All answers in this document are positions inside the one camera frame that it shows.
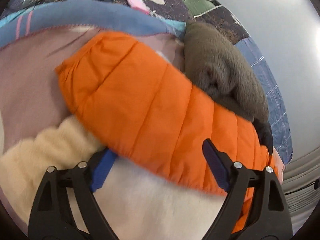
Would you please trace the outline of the orange puffer jacket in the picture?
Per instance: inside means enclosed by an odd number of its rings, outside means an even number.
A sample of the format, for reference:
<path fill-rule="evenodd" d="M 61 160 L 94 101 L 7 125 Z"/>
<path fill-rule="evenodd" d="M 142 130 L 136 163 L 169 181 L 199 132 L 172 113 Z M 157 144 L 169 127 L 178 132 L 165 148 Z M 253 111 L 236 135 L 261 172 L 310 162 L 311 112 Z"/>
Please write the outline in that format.
<path fill-rule="evenodd" d="M 247 168 L 275 165 L 251 122 L 214 102 L 134 36 L 99 33 L 55 71 L 67 108 L 87 130 L 172 183 L 225 194 L 202 153 L 206 139 Z"/>

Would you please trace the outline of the grey pleated curtain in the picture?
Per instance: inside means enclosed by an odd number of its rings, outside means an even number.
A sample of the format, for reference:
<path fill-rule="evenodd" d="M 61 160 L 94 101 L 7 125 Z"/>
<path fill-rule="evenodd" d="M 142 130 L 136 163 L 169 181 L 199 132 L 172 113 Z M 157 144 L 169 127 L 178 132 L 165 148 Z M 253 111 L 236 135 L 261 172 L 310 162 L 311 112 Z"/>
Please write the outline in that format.
<path fill-rule="evenodd" d="M 286 166 L 282 187 L 289 206 L 293 233 L 307 221 L 319 201 L 319 187 L 315 187 L 319 176 L 319 148 Z"/>

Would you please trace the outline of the pink folded garment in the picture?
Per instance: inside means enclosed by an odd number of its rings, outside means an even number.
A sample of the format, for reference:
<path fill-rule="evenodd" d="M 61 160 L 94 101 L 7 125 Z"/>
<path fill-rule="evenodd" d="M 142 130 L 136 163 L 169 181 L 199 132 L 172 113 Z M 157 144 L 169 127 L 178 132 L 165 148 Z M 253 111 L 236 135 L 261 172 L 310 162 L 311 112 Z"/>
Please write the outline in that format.
<path fill-rule="evenodd" d="M 275 147 L 273 147 L 272 160 L 274 163 L 274 167 L 276 168 L 275 174 L 277 175 L 277 178 L 279 180 L 280 185 L 282 185 L 283 179 L 284 179 L 283 173 L 285 171 L 285 165 L 284 165 L 283 161 L 281 160 L 280 155 L 277 152 Z"/>

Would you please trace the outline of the cream plush blanket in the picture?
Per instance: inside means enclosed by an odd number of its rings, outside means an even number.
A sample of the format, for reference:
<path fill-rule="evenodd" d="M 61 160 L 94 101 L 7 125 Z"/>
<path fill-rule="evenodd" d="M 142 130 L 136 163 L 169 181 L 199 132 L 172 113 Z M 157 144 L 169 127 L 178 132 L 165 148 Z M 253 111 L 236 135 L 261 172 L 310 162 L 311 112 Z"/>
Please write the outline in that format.
<path fill-rule="evenodd" d="M 70 113 L 55 67 L 97 29 L 28 35 L 1 49 L 1 203 L 24 236 L 201 239 L 224 202 L 103 146 Z"/>

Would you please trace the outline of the black folded garment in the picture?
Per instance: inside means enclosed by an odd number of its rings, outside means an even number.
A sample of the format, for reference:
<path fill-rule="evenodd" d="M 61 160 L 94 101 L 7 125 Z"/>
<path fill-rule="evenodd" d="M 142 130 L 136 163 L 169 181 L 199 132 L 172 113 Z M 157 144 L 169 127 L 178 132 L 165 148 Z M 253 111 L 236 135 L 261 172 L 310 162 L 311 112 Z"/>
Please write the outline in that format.
<path fill-rule="evenodd" d="M 266 146 L 269 155 L 273 153 L 273 135 L 269 122 L 261 122 L 258 119 L 253 120 L 253 126 L 258 135 L 260 145 Z"/>

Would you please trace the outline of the grey-brown fleece garment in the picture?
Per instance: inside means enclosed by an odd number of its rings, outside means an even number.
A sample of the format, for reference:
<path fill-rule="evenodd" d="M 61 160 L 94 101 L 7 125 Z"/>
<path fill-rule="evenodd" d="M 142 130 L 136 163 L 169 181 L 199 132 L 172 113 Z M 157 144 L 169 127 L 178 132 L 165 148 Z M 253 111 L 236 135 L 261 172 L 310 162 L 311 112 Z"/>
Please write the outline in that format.
<path fill-rule="evenodd" d="M 186 77 L 213 101 L 248 121 L 268 121 L 267 98 L 252 67 L 212 25 L 187 23 L 184 59 Z"/>

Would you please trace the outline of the blue plaid duvet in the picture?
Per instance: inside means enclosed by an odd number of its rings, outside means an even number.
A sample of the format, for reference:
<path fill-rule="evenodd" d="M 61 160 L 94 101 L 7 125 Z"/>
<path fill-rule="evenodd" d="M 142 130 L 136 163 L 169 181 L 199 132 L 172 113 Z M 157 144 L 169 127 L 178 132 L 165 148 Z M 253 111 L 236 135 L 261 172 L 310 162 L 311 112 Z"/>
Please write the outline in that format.
<path fill-rule="evenodd" d="M 180 36 L 185 31 L 184 21 L 155 18 L 121 4 L 73 0 L 37 5 L 2 18 L 1 46 L 41 29 L 67 25 L 91 25 L 136 35 L 168 33 Z M 264 89 L 269 105 L 269 122 L 274 146 L 283 163 L 288 164 L 293 156 L 293 145 L 284 100 L 278 84 L 251 37 L 241 38 L 235 46 L 251 65 Z"/>

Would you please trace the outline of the green pillow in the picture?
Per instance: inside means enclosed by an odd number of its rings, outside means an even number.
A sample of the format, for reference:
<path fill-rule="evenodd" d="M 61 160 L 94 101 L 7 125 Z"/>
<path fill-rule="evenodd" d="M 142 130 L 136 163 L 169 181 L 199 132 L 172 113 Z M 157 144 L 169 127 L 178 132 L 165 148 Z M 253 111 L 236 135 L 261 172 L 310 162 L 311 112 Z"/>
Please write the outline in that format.
<path fill-rule="evenodd" d="M 217 0 L 183 0 L 193 18 L 202 16 L 221 5 Z"/>

